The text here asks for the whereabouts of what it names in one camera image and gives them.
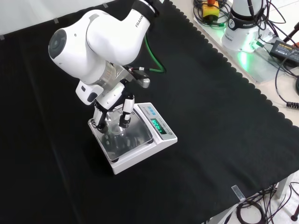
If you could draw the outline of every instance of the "table leg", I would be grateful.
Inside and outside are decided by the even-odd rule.
[[[276,197],[280,199],[282,196],[286,194],[286,191],[289,188],[289,185],[292,181],[294,174],[289,175],[287,178],[283,179],[281,182],[279,182],[277,191],[276,191]]]
[[[235,204],[233,207],[226,209],[222,213],[219,213],[218,215],[214,216],[208,224],[222,224],[225,219],[229,216],[230,213],[232,213],[235,208],[238,206],[238,204]]]

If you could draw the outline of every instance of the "digital scale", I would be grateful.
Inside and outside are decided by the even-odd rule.
[[[135,104],[127,128],[119,127],[122,105],[107,113],[107,131],[88,124],[107,157],[114,174],[173,145],[178,138],[151,103]]]

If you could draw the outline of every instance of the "scale control panel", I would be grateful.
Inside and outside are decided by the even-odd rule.
[[[162,119],[161,115],[154,108],[153,104],[145,103],[138,104],[143,114],[147,117],[149,122],[154,127],[155,131],[160,135],[163,140],[175,139],[176,136]]]

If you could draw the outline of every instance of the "table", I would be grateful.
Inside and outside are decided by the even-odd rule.
[[[184,13],[184,15],[187,17],[187,19],[190,20],[190,22],[201,32],[204,32],[204,30],[194,21],[194,15],[193,15],[193,0],[173,0],[173,4],[181,10],[181,12]],[[278,19],[279,15],[277,13],[274,13],[272,11],[271,15],[272,20],[275,20],[276,17]],[[222,50],[220,50],[214,43],[213,40],[210,40],[208,37],[206,39],[209,40],[211,44],[213,44],[213,47],[216,48],[219,52],[223,53],[226,55]],[[274,85],[274,80],[269,81],[264,84],[256,84],[252,81],[252,78],[250,77],[249,74],[247,74],[244,70],[241,70],[235,63],[233,63],[229,57],[228,57],[228,62],[233,65],[234,68],[237,69],[238,72],[242,73],[244,77],[248,78],[250,83],[253,83],[256,85],[256,88],[258,88],[262,94],[264,94],[269,100],[272,101],[273,105],[276,106],[280,112],[282,112],[285,115],[285,118],[289,119],[292,121],[292,123],[296,126],[299,126],[299,116],[298,116],[298,111],[287,108],[285,106],[285,103],[279,98],[279,96],[276,93],[275,90],[275,85]],[[284,96],[285,99],[288,99],[290,102],[299,102],[299,96],[296,94],[295,90],[295,80],[288,76],[281,76],[278,78],[278,87],[280,93]]]
[[[118,0],[108,3],[108,8],[97,8],[121,20],[130,4],[133,0]],[[93,107],[86,107],[76,96],[78,80],[61,71],[48,55],[53,33],[76,22],[86,10],[59,18],[58,24],[49,21],[5,36],[0,94],[6,96],[7,119],[0,131],[12,146],[0,141],[0,148],[9,152],[1,157],[3,182],[10,181],[5,173],[13,167],[11,175],[18,175],[14,185],[22,185],[24,173],[18,170],[30,167],[29,177],[53,177],[41,179],[39,186],[52,183],[63,200],[51,197],[52,185],[45,184],[38,195],[32,187],[22,191],[22,201],[39,199],[25,212],[32,216],[31,223],[37,222],[36,210],[45,207],[41,214],[64,211],[60,215],[65,213],[65,223],[75,218],[87,224],[198,224],[238,203],[232,186],[248,197],[299,169],[299,130],[236,73],[168,0],[164,4],[165,12],[149,33],[149,44],[167,72],[150,73],[147,90],[135,84],[131,88],[137,103],[153,103],[178,143],[119,175],[112,174],[89,130]],[[154,66],[145,48],[134,65]],[[11,116],[20,122],[12,125]],[[17,142],[11,134],[16,127]],[[10,161],[20,152],[26,163],[12,165]],[[42,166],[48,172],[39,168],[39,158],[44,158]],[[21,210],[15,197],[20,189],[8,186],[5,203]],[[52,206],[47,205],[49,198]],[[1,217],[9,219],[7,212]],[[16,216],[14,223],[23,222],[22,218]]]
[[[173,4],[181,11],[184,13],[184,15],[187,17],[187,19],[190,20],[190,22],[201,32],[205,33],[205,31],[202,29],[201,26],[199,26],[195,21],[194,21],[194,14],[193,14],[193,0],[186,0],[186,1],[180,1],[180,0],[172,0]],[[276,19],[276,17],[279,18],[279,15],[272,13],[271,19]],[[232,60],[229,59],[229,55],[227,55],[225,52],[223,52],[221,49],[218,48],[217,44],[213,42],[213,40],[209,39],[208,36],[206,36],[206,39],[209,40],[209,42],[213,45],[214,48],[216,48],[219,52],[221,52],[223,55],[227,56],[228,62],[232,64],[234,68],[238,72],[240,72],[244,77],[248,78],[249,83],[253,83],[256,85],[256,88],[258,88],[262,94],[264,94],[271,102],[273,103],[274,106],[276,106],[280,112],[282,112],[285,117],[289,120],[292,121],[293,125],[299,126],[299,111],[287,108],[285,106],[285,103],[279,98],[278,94],[276,93],[275,90],[275,81],[268,81],[263,84],[257,84],[253,82],[252,78],[250,75],[242,69],[238,64],[235,64]],[[299,68],[296,68],[293,70],[293,72],[297,75],[299,75]],[[291,102],[299,102],[299,96],[296,94],[296,90],[294,87],[295,79],[292,78],[291,76],[284,74],[278,78],[278,87],[280,93],[283,95],[285,99],[288,99],[288,101]],[[292,180],[293,174],[290,174],[289,177],[285,178],[282,180],[279,185],[278,185],[278,190],[276,193],[276,196],[278,199],[281,198],[281,196],[285,195],[286,190],[288,189],[288,186]],[[237,207],[238,204],[232,206],[231,208],[223,211],[221,214],[217,215],[214,217],[210,223],[212,224],[221,224],[224,222],[226,217]]]

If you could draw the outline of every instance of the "black tablecloth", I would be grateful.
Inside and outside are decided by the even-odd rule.
[[[96,8],[124,19],[132,4]],[[0,218],[198,224],[238,202],[232,186],[250,196],[299,169],[299,129],[165,0],[149,42],[167,73],[150,73],[147,90],[130,88],[137,103],[157,108],[178,142],[113,175],[87,125],[93,107],[48,56],[52,34],[88,10],[1,42]],[[144,46],[134,65],[154,66]]]

